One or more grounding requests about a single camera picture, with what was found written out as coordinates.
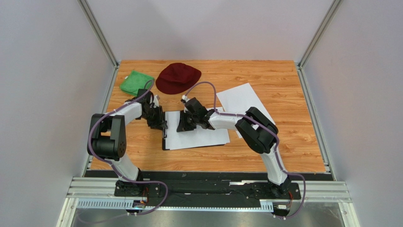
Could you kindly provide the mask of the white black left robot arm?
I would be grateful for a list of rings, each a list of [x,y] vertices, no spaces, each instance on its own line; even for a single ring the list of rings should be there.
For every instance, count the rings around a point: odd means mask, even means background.
[[[158,98],[145,88],[139,89],[137,97],[125,101],[116,110],[96,113],[91,117],[87,152],[107,163],[118,175],[115,190],[117,195],[125,192],[139,196],[145,192],[142,172],[126,154],[126,126],[141,119],[145,119],[151,129],[168,129]]]

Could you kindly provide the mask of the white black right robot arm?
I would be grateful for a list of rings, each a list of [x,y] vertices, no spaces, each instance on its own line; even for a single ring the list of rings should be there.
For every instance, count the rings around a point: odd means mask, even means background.
[[[192,131],[196,127],[205,130],[235,130],[239,132],[264,163],[268,178],[268,192],[279,198],[289,191],[291,180],[285,172],[278,154],[278,128],[259,109],[250,107],[245,113],[219,112],[208,110],[196,98],[181,99],[184,110],[180,112],[177,132]]]

